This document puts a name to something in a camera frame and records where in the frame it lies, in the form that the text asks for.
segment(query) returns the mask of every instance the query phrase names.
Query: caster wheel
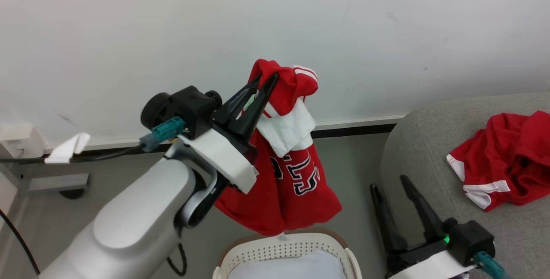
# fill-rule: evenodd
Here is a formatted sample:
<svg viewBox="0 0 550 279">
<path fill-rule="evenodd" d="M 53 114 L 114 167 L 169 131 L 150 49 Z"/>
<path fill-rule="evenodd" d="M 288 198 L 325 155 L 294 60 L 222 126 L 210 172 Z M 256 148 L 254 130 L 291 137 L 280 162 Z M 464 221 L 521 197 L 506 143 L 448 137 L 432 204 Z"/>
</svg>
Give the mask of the caster wheel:
<svg viewBox="0 0 550 279">
<path fill-rule="evenodd" d="M 59 191 L 59 194 L 63 195 L 66 199 L 77 200 L 84 195 L 84 189 Z"/>
</svg>

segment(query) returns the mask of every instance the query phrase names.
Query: white plastic basket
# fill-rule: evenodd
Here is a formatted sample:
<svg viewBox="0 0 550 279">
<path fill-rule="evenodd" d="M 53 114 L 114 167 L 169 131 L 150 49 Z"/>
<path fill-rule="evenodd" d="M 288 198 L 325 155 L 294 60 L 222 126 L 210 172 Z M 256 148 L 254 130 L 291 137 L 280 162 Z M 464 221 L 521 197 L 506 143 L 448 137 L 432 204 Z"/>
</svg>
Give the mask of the white plastic basket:
<svg viewBox="0 0 550 279">
<path fill-rule="evenodd" d="M 284 236 L 242 238 L 222 254 L 212 279 L 227 279 L 237 265 L 248 261 L 296 258 L 314 250 L 336 256 L 347 279 L 363 279 L 355 255 L 344 240 L 329 230 L 305 230 Z"/>
</svg>

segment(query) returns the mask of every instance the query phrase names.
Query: gray fabric upholstery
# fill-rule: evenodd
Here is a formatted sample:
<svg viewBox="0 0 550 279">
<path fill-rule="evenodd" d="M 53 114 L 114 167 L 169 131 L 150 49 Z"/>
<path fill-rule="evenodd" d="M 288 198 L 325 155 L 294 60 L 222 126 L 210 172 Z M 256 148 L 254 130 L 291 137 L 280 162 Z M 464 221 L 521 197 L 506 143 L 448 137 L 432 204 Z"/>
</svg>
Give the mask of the gray fabric upholstery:
<svg viewBox="0 0 550 279">
<path fill-rule="evenodd" d="M 462 191 L 446 155 L 499 113 L 550 112 L 550 92 L 446 101 L 408 114 L 391 132 L 381 163 L 383 187 L 397 227 L 409 245 L 423 241 L 422 226 L 399 176 L 408 175 L 442 220 L 476 220 L 495 235 L 496 259 L 517 279 L 550 278 L 550 196 L 485 212 Z M 487 278 L 475 271 L 472 278 Z"/>
</svg>

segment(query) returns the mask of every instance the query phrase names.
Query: teal cable connector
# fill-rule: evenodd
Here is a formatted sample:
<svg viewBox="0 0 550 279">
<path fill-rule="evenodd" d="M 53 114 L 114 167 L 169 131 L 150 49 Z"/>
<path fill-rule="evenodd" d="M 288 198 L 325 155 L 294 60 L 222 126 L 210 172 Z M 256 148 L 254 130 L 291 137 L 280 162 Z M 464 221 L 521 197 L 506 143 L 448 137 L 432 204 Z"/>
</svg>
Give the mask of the teal cable connector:
<svg viewBox="0 0 550 279">
<path fill-rule="evenodd" d="M 493 260 L 489 254 L 481 251 L 474 256 L 474 263 L 493 279 L 511 279 L 497 261 Z"/>
<path fill-rule="evenodd" d="M 140 138 L 140 142 L 145 145 L 143 151 L 151 152 L 159 147 L 159 144 L 165 140 L 176 138 L 183 133 L 185 122 L 180 117 L 173 117 L 167 122 L 155 126 L 151 130 L 151 134 L 147 134 Z"/>
</svg>

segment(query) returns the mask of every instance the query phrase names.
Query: white electrical box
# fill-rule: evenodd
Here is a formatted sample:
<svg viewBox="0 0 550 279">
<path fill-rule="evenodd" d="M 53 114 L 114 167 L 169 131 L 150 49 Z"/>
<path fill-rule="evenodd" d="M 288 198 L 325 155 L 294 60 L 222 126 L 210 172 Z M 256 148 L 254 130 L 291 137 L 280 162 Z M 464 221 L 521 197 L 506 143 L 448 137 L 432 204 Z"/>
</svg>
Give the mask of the white electrical box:
<svg viewBox="0 0 550 279">
<path fill-rule="evenodd" d="M 44 138 L 33 126 L 0 128 L 0 144 L 14 158 L 41 157 L 46 149 Z"/>
</svg>

